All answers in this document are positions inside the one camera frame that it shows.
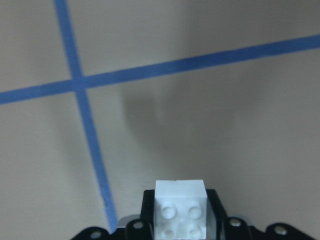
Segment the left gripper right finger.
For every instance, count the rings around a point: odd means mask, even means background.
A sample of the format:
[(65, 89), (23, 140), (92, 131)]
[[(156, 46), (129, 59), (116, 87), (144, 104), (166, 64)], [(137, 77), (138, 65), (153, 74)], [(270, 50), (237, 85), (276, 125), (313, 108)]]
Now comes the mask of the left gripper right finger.
[(207, 189), (207, 200), (216, 221), (217, 240), (312, 240), (313, 237), (283, 222), (276, 222), (264, 231), (236, 216), (228, 216), (216, 190)]

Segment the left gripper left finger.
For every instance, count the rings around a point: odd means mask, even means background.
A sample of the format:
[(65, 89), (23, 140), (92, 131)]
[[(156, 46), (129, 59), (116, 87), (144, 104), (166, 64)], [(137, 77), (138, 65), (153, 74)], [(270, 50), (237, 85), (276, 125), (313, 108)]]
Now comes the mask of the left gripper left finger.
[(117, 228), (113, 233), (106, 229), (91, 226), (77, 233), (73, 240), (153, 240), (154, 237), (155, 191), (143, 192), (141, 211), (138, 218), (129, 221), (125, 227)]

